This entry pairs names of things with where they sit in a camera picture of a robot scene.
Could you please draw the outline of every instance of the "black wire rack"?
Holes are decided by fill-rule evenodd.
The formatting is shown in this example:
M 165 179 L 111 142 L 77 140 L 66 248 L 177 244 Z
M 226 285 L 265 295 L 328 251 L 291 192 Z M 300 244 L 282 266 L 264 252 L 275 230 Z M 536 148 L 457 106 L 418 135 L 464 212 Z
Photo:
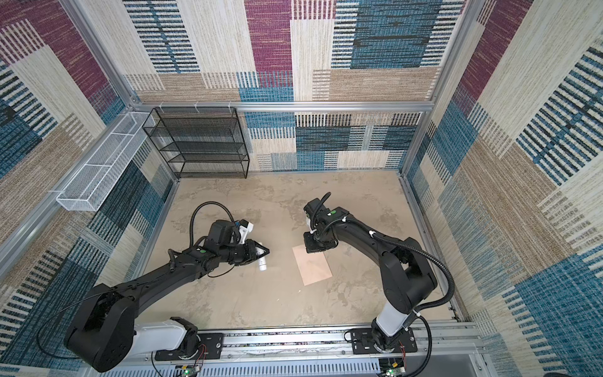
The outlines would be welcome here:
M 178 178 L 247 178 L 249 153 L 236 109 L 156 107 L 144 130 Z

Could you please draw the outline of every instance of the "concrete-textured floor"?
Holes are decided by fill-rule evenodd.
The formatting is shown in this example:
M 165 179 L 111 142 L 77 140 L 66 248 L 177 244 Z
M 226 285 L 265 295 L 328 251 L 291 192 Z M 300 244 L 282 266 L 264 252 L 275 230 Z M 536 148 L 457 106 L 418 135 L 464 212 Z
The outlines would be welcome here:
M 247 179 L 183 179 L 145 272 L 169 261 L 167 249 L 188 246 L 192 211 L 204 201 L 226 205 L 236 220 L 254 224 L 250 238 L 270 249 L 268 270 L 257 262 L 235 267 L 216 279 L 204 277 L 162 298 L 137 322 L 183 317 L 199 328 L 365 323 L 381 311 L 385 296 L 379 268 L 341 242 L 325 252 L 333 277 L 304 286 L 294 246 L 307 231 L 303 206 L 325 192 L 329 208 L 341 206 L 369 226 L 401 239 L 421 238 L 400 183 L 393 171 L 307 174 L 258 174 Z M 195 220 L 195 239 L 211 223 L 227 218 L 217 206 L 202 208 Z M 212 274 L 230 268 L 221 264 Z M 438 289 L 429 300 L 442 296 Z M 431 319 L 449 319 L 447 307 L 425 310 Z

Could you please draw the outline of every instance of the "white mesh basket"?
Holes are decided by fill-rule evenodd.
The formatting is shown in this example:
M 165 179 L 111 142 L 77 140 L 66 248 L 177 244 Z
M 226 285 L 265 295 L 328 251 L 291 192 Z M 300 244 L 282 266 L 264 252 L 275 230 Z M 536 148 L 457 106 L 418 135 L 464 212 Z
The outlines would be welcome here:
M 96 152 L 71 178 L 57 202 L 67 211 L 98 211 L 147 137 L 142 125 L 154 126 L 148 113 L 126 115 Z

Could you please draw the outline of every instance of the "mesh shelf tier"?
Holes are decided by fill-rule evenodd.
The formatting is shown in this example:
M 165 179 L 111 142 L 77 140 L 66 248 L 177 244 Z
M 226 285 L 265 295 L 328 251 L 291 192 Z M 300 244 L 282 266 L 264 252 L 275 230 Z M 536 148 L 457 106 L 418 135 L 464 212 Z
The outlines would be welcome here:
M 143 128 L 178 178 L 247 178 L 249 154 L 235 109 L 155 108 Z
M 154 122 L 148 113 L 123 117 L 96 152 L 71 178 L 57 202 L 67 211 L 98 211 L 146 139 L 142 126 Z

